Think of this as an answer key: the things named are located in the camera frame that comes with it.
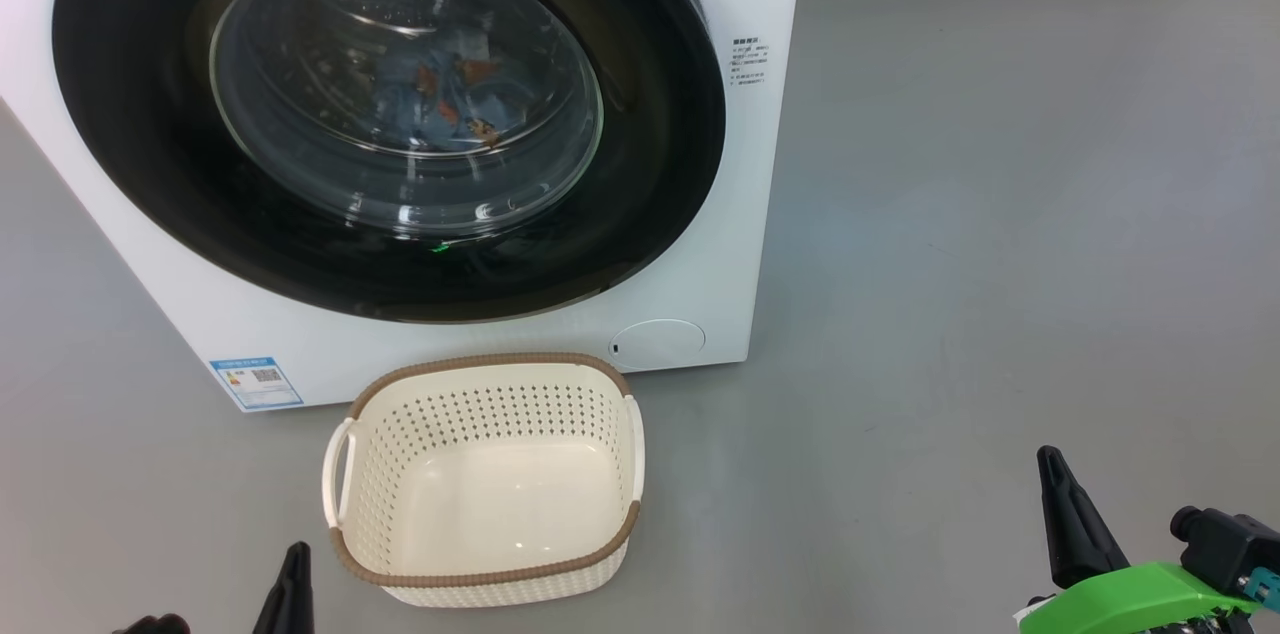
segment washing machine door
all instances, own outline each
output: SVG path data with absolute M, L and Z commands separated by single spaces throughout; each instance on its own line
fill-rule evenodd
M 59 83 L 143 213 L 361 316 L 602 292 L 689 225 L 723 145 L 691 0 L 55 0 Z

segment qr code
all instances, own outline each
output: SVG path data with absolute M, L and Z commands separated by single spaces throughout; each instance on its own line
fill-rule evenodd
M 257 379 L 259 384 L 261 384 L 262 382 L 280 380 L 280 371 L 278 369 L 252 369 L 251 371 L 253 373 L 253 378 Z

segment blue sticker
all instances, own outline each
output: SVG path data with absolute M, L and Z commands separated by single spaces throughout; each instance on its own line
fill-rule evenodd
M 243 410 L 283 409 L 302 403 L 302 397 L 293 389 L 284 371 L 280 371 L 280 365 L 269 356 L 224 359 L 210 361 L 209 365 Z

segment washing machine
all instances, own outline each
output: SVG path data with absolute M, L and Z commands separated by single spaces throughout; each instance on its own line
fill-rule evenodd
M 0 96 L 246 411 L 732 362 L 794 4 L 0 0 Z

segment brown basket rim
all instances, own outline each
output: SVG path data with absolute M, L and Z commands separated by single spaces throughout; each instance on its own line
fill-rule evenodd
M 351 405 L 351 410 L 347 416 L 351 419 L 360 419 L 360 414 L 365 410 L 365 406 L 375 393 L 385 389 L 389 384 L 397 383 L 401 379 L 408 379 L 410 377 L 419 377 L 422 374 L 435 374 L 438 371 L 451 371 L 454 369 L 471 369 L 476 366 L 494 366 L 503 364 L 575 364 L 580 366 L 590 366 L 590 369 L 596 369 L 604 375 L 608 375 L 614 384 L 617 384 L 618 391 L 623 397 L 631 396 L 631 388 L 627 386 L 626 379 L 617 369 L 609 366 L 608 362 L 598 357 L 584 355 L 584 354 L 506 354 L 506 355 L 480 355 L 480 356 L 462 356 L 457 359 L 445 359 L 442 361 L 433 361 L 429 364 L 415 364 L 411 366 L 403 366 L 383 377 L 379 377 L 372 384 L 365 387 L 365 392 L 361 392 L 355 402 Z M 393 587 L 393 588 L 407 588 L 407 589 L 443 589 L 452 587 L 484 587 L 488 584 L 509 584 L 512 581 L 526 581 L 530 579 L 540 579 L 543 576 L 554 576 L 557 574 L 568 574 L 571 571 L 577 571 L 580 569 L 586 569 L 589 566 L 595 566 L 596 564 L 604 561 L 612 556 L 622 544 L 631 537 L 631 529 L 635 528 L 636 516 L 640 515 L 640 502 L 632 501 L 631 506 L 627 507 L 627 516 L 622 520 L 622 526 L 618 532 L 613 534 L 608 543 L 603 547 L 595 549 L 594 552 L 580 556 L 577 558 L 557 561 L 552 564 L 544 564 L 540 566 L 526 566 L 524 569 L 511 569 L 507 571 L 493 571 L 484 574 L 447 574 L 435 576 L 408 576 L 399 574 L 379 574 L 365 565 L 356 561 L 356 557 L 347 548 L 347 539 L 343 538 L 342 529 L 334 526 L 329 529 L 329 539 L 333 542 L 333 548 L 338 555 L 338 560 L 347 566 L 351 574 L 356 575 L 356 579 L 361 581 L 367 581 L 378 587 Z

